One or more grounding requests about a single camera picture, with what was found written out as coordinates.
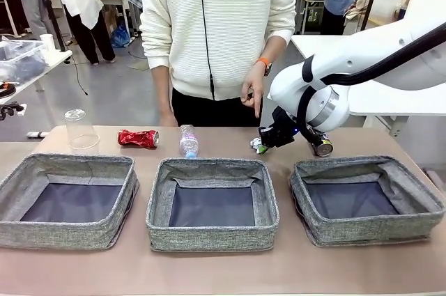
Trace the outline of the person's right hand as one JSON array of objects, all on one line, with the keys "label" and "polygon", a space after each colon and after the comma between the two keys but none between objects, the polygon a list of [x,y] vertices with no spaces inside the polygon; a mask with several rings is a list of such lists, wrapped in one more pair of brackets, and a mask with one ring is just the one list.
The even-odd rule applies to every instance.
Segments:
[{"label": "person's right hand", "polygon": [[160,114],[160,126],[163,127],[177,127],[178,123],[171,111],[163,112]]}]

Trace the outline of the person's left hand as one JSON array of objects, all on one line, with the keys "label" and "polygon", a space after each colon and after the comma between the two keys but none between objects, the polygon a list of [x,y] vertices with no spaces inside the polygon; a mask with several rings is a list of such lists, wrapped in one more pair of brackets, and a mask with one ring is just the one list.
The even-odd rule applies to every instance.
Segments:
[{"label": "person's left hand", "polygon": [[257,118],[261,117],[265,70],[266,65],[264,62],[256,62],[247,73],[242,87],[241,102],[246,107],[253,108]]}]

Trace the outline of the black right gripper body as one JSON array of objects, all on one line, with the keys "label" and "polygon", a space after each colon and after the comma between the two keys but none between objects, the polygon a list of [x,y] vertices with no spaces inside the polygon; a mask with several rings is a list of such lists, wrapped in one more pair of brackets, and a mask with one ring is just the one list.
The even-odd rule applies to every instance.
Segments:
[{"label": "black right gripper body", "polygon": [[272,113],[272,119],[273,123],[270,125],[272,147],[282,147],[294,142],[297,125],[288,113],[277,106]]}]

